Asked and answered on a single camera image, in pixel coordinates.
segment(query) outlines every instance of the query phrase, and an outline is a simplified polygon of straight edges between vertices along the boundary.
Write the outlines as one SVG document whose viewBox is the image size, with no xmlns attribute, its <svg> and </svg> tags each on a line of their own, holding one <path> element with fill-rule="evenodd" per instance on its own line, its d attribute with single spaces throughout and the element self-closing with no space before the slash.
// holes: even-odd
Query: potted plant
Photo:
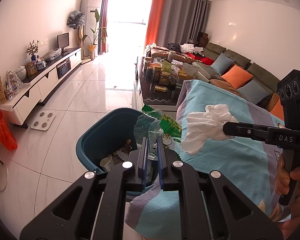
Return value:
<svg viewBox="0 0 300 240">
<path fill-rule="evenodd" d="M 28 45 L 28 49 L 27 49 L 27 53 L 29 54 L 29 56 L 31 55 L 31 60 L 36 61 L 36 53 L 38 53 L 38 43 L 39 41 L 37 40 L 37 42 L 34 42 L 34 40 L 31 42 L 29 42 Z"/>
<path fill-rule="evenodd" d="M 89 45 L 89 51 L 93 50 L 94 51 L 94 57 L 96 57 L 98 55 L 98 41 L 99 41 L 99 39 L 101 39 L 103 43 L 106 43 L 106 37 L 108 37 L 108 34 L 107 34 L 106 27 L 100 27 L 100 28 L 97 29 L 97 24 L 100 20 L 100 15 L 99 15 L 97 9 L 94 13 L 94 17 L 96 19 L 96 27 L 95 27 L 95 29 L 90 28 L 90 30 L 92 31 L 92 34 L 93 34 L 92 40 L 90 39 L 90 37 L 87 34 L 85 34 L 82 37 L 82 42 L 88 37 L 88 39 L 91 42 L 91 45 Z M 100 31 L 103 31 L 103 36 L 102 37 L 99 37 L 99 32 Z"/>
</svg>

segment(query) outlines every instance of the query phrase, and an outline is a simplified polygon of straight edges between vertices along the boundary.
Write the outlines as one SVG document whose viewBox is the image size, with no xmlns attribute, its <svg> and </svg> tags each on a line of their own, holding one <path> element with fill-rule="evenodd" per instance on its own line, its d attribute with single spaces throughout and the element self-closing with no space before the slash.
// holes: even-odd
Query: tile floor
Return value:
<svg viewBox="0 0 300 240">
<path fill-rule="evenodd" d="M 47 131 L 13 127 L 18 149 L 4 148 L 0 154 L 9 170 L 7 188 L 0 192 L 0 218 L 17 239 L 34 216 L 86 171 L 75 152 L 79 137 L 106 113 L 131 107 L 136 55 L 119 63 L 116 59 L 122 57 L 106 53 L 81 65 L 27 118 L 30 126 L 41 109 L 52 111 L 56 117 Z M 123 235 L 124 240 L 142 238 L 127 225 Z"/>
</svg>

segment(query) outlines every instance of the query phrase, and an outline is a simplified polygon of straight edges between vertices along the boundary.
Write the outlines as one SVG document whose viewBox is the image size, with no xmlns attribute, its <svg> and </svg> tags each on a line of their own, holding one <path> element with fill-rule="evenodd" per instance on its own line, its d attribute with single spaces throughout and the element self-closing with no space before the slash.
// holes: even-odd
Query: camera lens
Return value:
<svg viewBox="0 0 300 240">
<path fill-rule="evenodd" d="M 286 96 L 287 98 L 291 98 L 291 88 L 289 85 L 286 85 L 286 87 L 284 88 L 285 92 L 286 92 Z"/>
<path fill-rule="evenodd" d="M 281 97 L 282 100 L 284 99 L 284 92 L 283 92 L 283 90 L 280 90 L 280 97 Z"/>
<path fill-rule="evenodd" d="M 292 83 L 292 90 L 295 94 L 297 94 L 299 91 L 298 83 L 295 81 Z"/>
</svg>

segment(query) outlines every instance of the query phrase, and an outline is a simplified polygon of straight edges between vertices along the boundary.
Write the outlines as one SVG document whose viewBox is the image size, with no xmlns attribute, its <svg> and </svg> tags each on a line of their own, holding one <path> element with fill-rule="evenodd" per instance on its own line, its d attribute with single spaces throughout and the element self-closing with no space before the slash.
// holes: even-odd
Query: computer monitor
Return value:
<svg viewBox="0 0 300 240">
<path fill-rule="evenodd" d="M 57 36 L 57 40 L 58 40 L 58 48 L 62 48 L 62 52 L 67 52 L 68 50 L 65 50 L 65 47 L 68 47 L 69 44 L 69 33 L 63 33 Z"/>
</svg>

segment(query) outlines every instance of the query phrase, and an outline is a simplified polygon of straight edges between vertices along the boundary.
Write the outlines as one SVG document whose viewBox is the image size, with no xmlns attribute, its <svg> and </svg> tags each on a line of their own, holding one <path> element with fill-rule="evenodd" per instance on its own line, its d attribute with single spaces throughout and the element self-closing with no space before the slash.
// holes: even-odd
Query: blue trash bin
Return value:
<svg viewBox="0 0 300 240">
<path fill-rule="evenodd" d="M 131 139 L 132 150 L 137 150 L 133 129 L 138 117 L 143 113 L 132 108 L 119 108 L 105 115 L 90 127 L 77 141 L 76 153 L 83 166 L 96 174 L 104 173 L 100 161 L 109 154 L 123 147 L 127 139 Z M 143 192 L 128 191 L 127 195 L 139 196 Z"/>
</svg>

